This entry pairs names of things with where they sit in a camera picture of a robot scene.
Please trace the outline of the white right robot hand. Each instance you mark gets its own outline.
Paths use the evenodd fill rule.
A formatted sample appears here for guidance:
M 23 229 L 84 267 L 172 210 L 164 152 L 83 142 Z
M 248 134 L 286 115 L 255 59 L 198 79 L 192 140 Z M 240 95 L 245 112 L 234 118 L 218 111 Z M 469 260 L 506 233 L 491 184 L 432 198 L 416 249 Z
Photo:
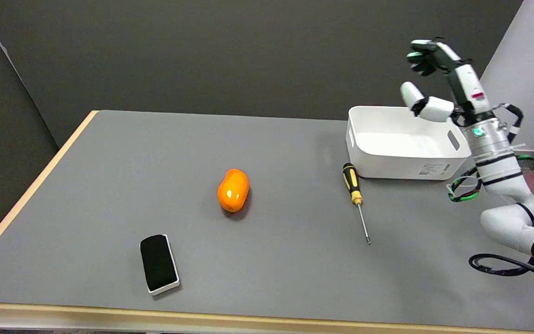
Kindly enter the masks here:
M 451 89 L 453 101 L 424 95 L 412 82 L 400 86 L 403 103 L 415 117 L 430 122 L 452 122 L 468 127 L 492 118 L 491 104 L 470 59 L 461 58 L 442 39 L 416 39 L 410 42 L 407 61 L 422 77 L 441 72 Z

